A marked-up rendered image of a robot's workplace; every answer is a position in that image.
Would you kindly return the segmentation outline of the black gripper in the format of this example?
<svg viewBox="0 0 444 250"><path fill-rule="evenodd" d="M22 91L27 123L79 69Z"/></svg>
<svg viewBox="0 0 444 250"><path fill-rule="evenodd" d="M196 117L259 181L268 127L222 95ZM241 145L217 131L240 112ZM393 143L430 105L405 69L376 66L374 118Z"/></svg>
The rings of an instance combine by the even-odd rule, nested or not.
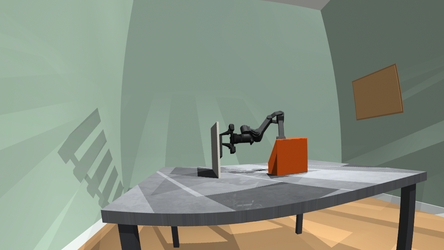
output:
<svg viewBox="0 0 444 250"><path fill-rule="evenodd" d="M233 134L234 124L229 124L228 131L221 133L219 135L231 135L231 143L223 143L222 145L227 146L230 149L230 154L234 154L236 152L234 143L243 143L244 137L243 134Z"/></svg>

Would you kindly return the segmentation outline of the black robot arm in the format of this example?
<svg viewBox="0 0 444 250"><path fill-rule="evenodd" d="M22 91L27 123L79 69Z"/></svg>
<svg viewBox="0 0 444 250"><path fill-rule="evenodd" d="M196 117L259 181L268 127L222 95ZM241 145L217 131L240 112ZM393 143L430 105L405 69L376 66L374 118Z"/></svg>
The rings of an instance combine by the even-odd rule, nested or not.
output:
<svg viewBox="0 0 444 250"><path fill-rule="evenodd" d="M276 120L272 120L276 116ZM250 126L243 125L240 127L241 134L243 134L244 140L243 143L249 143L253 144L255 142L260 142L263 137L263 133L268 128L268 126L271 123L279 124L279 136L276 137L276 139L286 139L284 136L284 112L282 111L276 111L272 113L271 115L268 115L267 118L264 120L264 122L261 124L261 126L254 130L251 129Z"/></svg>

